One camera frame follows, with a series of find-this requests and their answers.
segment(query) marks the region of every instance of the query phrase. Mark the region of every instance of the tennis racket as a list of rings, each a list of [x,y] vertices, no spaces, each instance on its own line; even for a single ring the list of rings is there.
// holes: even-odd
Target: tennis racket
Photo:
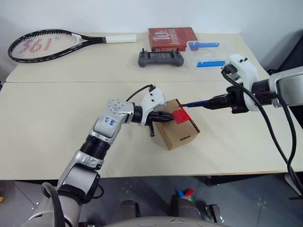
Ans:
[[[136,42],[136,35],[91,37],[77,33],[48,29],[32,32],[13,42],[9,57],[17,62],[34,63],[60,58],[85,46]]]

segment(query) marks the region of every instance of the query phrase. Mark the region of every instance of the white wall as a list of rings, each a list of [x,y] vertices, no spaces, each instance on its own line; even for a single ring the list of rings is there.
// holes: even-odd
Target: white wall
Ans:
[[[241,33],[264,68],[277,68],[301,35],[303,0],[1,0],[0,79],[16,65],[7,56],[9,45],[32,31],[147,32],[166,26]]]

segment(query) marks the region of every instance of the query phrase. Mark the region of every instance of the gray controller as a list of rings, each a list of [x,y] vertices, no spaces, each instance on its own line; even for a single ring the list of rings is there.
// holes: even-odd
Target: gray controller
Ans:
[[[178,49],[170,52],[147,52],[142,49],[138,59],[138,64],[141,67],[148,64],[171,64],[179,67],[183,63],[184,59]]]

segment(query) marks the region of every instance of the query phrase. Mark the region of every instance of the brown cardboard box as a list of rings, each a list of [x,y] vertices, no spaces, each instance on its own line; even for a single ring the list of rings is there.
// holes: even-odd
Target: brown cardboard box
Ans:
[[[182,108],[179,107],[179,105],[179,101],[173,99],[168,101],[166,106],[161,110],[172,113],[173,111]],[[177,124],[175,121],[155,122],[155,124],[169,150],[193,141],[200,132],[193,120],[185,121],[180,124]]]

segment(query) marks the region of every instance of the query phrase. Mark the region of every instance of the cardboard box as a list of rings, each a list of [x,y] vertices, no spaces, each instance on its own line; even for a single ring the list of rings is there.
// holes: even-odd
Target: cardboard box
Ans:
[[[152,52],[185,51],[186,42],[197,40],[191,27],[149,28]]]
[[[179,101],[173,99],[168,101],[166,106],[160,110],[172,113],[182,108],[179,107],[179,105]],[[177,124],[175,121],[155,122],[155,125],[169,150],[193,141],[200,132],[193,120],[188,120],[180,124]]]

